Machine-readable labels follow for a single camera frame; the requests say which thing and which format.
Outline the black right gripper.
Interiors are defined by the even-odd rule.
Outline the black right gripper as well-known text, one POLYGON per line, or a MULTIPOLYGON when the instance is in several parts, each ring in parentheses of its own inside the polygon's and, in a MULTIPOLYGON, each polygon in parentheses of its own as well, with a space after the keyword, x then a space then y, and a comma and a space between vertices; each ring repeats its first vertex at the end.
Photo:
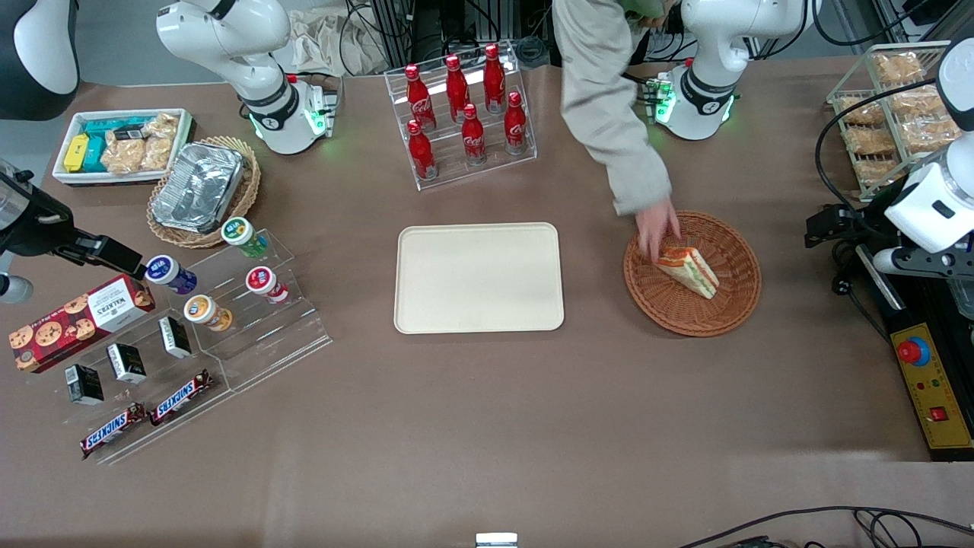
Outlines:
POLYGON ((69 259, 74 244, 79 260, 97 260, 134 279, 144 278, 146 266, 141 253, 118 241, 102 241, 100 235, 75 231, 70 209, 35 187, 32 176, 30 171, 2 174, 2 252, 69 259))

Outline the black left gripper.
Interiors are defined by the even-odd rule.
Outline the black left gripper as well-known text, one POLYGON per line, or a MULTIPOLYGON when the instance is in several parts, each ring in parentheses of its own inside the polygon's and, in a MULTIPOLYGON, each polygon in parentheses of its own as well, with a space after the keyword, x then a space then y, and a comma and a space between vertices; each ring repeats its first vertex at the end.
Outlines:
POLYGON ((867 226, 879 233, 870 236, 874 246, 899 246, 901 231, 886 217, 886 210, 898 199, 905 184, 905 181, 894 181, 881 187, 865 207, 825 205, 806 219, 806 247, 816 247, 845 235, 850 242, 867 243, 867 226))

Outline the person's bare hand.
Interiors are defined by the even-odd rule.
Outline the person's bare hand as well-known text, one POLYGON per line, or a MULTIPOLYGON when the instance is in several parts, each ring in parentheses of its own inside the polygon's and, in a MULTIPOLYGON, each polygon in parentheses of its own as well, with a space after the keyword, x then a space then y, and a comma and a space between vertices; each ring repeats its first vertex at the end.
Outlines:
POLYGON ((660 259, 662 243, 669 234, 677 240, 682 238, 678 215, 671 198, 641 209, 635 215, 635 222, 640 249, 651 263, 657 263, 660 259))

